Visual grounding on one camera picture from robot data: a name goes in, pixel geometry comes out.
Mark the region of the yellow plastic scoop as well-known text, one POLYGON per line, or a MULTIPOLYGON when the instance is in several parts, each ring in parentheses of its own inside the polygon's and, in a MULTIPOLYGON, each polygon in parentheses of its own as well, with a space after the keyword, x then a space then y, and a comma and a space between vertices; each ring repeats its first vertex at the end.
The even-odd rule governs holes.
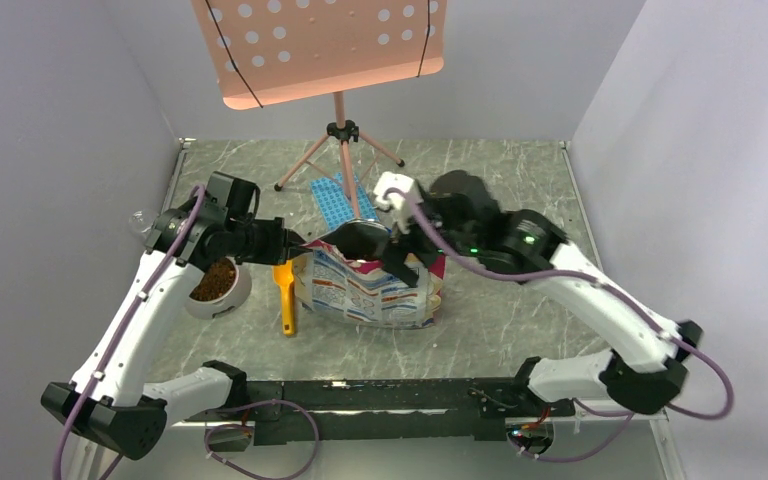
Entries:
POLYGON ((272 267, 273 282, 279 288, 282 333, 291 337, 297 333, 295 314, 295 276, 291 260, 272 267))

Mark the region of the pink pet food bag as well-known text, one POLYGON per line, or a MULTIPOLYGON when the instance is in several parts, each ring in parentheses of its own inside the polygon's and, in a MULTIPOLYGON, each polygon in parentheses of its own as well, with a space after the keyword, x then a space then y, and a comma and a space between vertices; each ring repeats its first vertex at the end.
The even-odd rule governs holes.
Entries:
POLYGON ((390 230, 379 222, 353 219, 305 245, 292 261, 300 305, 322 318, 388 329, 423 329, 434 324, 442 303, 446 259, 430 267, 410 254, 405 265, 418 275, 411 287, 384 270, 376 257, 390 230))

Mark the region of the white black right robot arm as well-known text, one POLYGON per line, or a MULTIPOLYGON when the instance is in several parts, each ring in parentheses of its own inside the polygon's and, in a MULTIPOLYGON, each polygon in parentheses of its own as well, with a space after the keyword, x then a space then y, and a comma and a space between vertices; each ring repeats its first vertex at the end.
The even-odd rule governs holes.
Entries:
POLYGON ((608 278, 557 225, 529 209, 504 210, 485 182, 464 170, 438 177, 429 188, 386 172, 373 189, 377 208, 395 220, 381 251, 387 272, 410 286, 414 255, 429 266, 443 256, 470 258, 474 273, 529 286, 559 303, 607 343, 586 356, 531 357, 511 390, 514 407, 536 415, 550 403, 610 399, 654 414, 680 393, 689 353, 703 331, 648 310, 608 278))

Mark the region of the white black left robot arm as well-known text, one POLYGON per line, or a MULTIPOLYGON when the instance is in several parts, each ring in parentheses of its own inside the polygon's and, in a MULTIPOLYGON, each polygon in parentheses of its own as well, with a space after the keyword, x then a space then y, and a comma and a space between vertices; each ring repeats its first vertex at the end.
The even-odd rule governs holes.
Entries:
POLYGON ((191 292, 217 261, 282 265, 304 239, 281 217, 256 218, 256 184, 218 171, 189 199, 164 211, 145 241, 138 271, 92 354, 67 382, 51 382, 41 404, 75 434, 130 460, 145 457, 170 425, 212 410, 239 417, 249 400, 247 375, 211 360, 163 383, 151 364, 191 292))

